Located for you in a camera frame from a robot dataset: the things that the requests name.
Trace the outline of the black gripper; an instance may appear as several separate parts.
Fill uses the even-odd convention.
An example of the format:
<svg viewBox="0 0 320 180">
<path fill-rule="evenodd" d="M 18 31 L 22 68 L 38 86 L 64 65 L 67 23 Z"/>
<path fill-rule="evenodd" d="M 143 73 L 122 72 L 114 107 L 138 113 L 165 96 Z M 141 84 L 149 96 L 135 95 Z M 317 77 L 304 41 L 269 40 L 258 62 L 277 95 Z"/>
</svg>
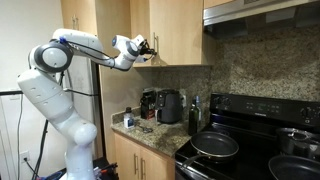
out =
<svg viewBox="0 0 320 180">
<path fill-rule="evenodd" d="M 155 49 L 151 49 L 151 48 L 149 47 L 149 43 L 147 42 L 146 39 L 144 39 L 144 40 L 140 43 L 139 47 L 140 47 L 140 54 L 141 54 L 141 55 L 146 55 L 146 54 L 148 54 L 148 55 L 151 55 L 151 54 L 152 54 L 152 55 L 157 55 L 156 50 L 155 50 Z"/>
</svg>

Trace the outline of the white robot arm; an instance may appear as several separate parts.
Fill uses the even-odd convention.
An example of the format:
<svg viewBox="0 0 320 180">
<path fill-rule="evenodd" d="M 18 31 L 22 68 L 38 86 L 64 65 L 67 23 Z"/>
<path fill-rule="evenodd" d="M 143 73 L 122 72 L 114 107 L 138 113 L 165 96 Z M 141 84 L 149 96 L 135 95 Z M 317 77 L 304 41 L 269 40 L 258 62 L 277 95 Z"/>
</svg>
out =
<svg viewBox="0 0 320 180">
<path fill-rule="evenodd" d="M 117 35 L 112 39 L 112 46 L 119 51 L 116 57 L 106 55 L 102 43 L 92 34 L 58 29 L 49 43 L 30 51 L 30 69 L 17 79 L 23 94 L 67 140 L 66 174 L 59 180 L 97 180 L 91 148 L 97 128 L 78 114 L 55 75 L 68 69 L 75 56 L 127 71 L 134 62 L 143 63 L 157 54 L 141 35 L 133 39 Z"/>
</svg>

